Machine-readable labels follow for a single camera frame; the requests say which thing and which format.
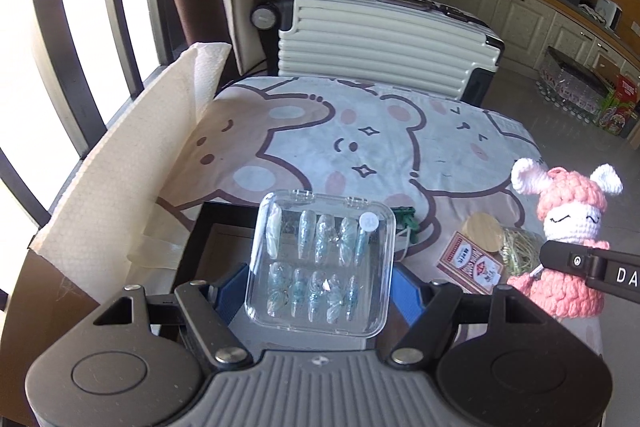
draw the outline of press-on nail set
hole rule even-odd
[[[396,220],[382,203],[279,190],[256,223],[245,309],[265,326],[372,337],[386,321]]]

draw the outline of bed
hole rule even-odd
[[[204,201],[257,204],[278,188],[414,206],[418,241],[402,261],[420,279],[474,212],[542,235],[536,198],[510,189],[513,163],[540,150],[516,121],[405,87],[339,78],[252,77],[224,89],[185,143],[129,282],[167,291]],[[569,325],[600,352],[597,319]]]

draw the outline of wooden lid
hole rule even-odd
[[[471,214],[462,225],[460,233],[487,252],[497,252],[504,241],[504,232],[498,220],[484,212]]]

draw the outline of metal screw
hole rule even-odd
[[[419,349],[415,349],[415,347],[401,347],[391,353],[391,360],[401,365],[418,363],[423,358],[422,352]]]
[[[220,363],[238,363],[242,362],[248,353],[242,347],[221,347],[216,351],[216,360]]]

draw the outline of blue part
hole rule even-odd
[[[401,269],[394,269],[391,273],[391,300],[409,326],[413,326],[424,311],[420,288]]]
[[[249,266],[243,264],[224,286],[218,288],[215,311],[228,326],[244,304],[246,282],[249,277]]]

